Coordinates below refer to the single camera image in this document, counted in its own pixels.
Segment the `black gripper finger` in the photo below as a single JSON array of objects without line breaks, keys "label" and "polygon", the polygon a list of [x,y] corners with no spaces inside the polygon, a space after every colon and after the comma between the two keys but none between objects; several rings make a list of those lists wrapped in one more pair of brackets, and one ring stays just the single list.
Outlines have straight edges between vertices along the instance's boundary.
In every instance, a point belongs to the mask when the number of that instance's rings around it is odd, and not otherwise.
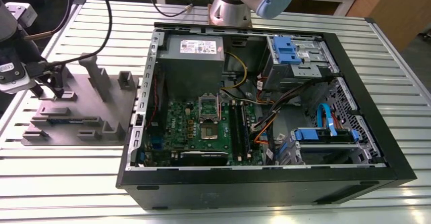
[{"label": "black gripper finger", "polygon": [[30,71],[28,72],[28,76],[32,80],[36,81],[36,85],[30,87],[30,92],[33,95],[40,98],[42,96],[44,90],[41,85],[50,87],[50,71],[41,70],[40,72]]},{"label": "black gripper finger", "polygon": [[65,65],[54,66],[50,70],[50,82],[49,87],[50,90],[57,98],[61,98],[64,94],[64,88],[62,88],[62,71],[64,71]]}]

